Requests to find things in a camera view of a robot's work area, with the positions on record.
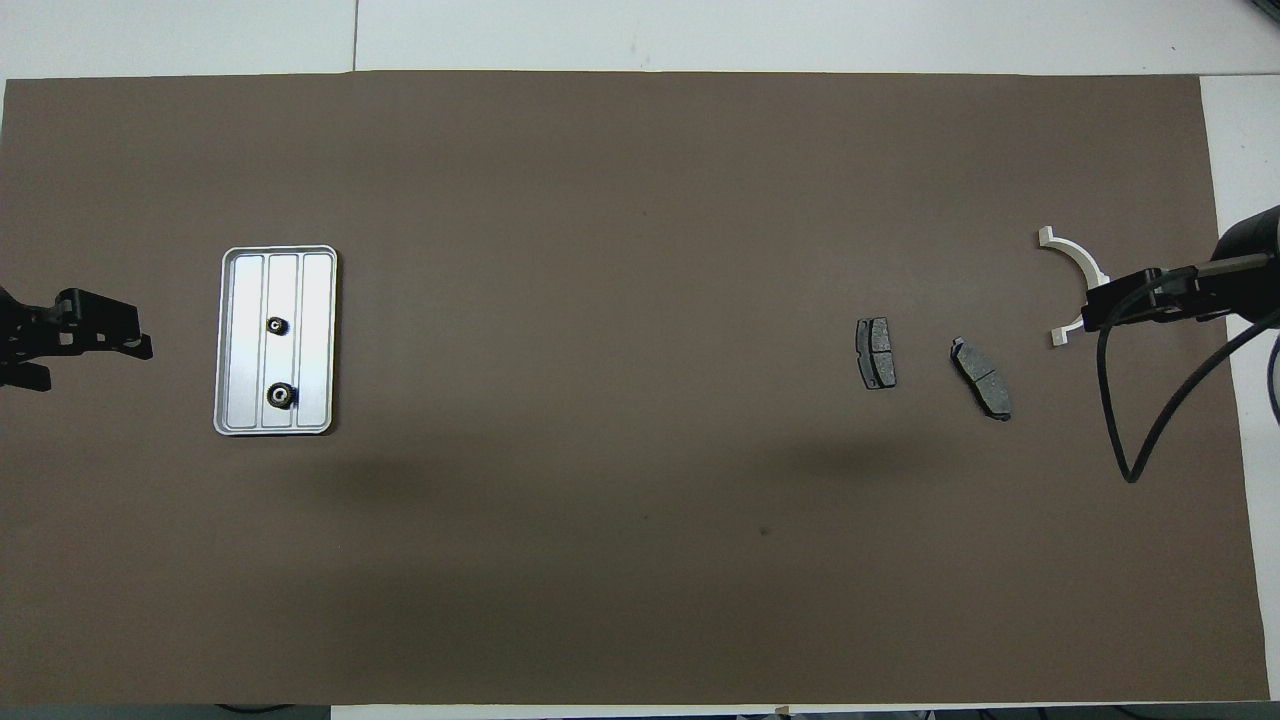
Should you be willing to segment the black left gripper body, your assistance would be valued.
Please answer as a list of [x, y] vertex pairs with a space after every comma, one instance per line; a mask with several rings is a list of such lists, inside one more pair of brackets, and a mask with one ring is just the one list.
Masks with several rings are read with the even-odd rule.
[[14, 366], [59, 355], [61, 314], [56, 306], [22, 304], [1, 287], [1, 364]]

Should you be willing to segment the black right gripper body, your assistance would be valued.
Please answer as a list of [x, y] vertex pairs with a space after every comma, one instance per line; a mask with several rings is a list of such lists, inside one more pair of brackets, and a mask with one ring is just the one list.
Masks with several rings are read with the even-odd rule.
[[1262, 322], [1279, 305], [1279, 208], [1230, 227], [1197, 277], [1215, 306], [1248, 322]]

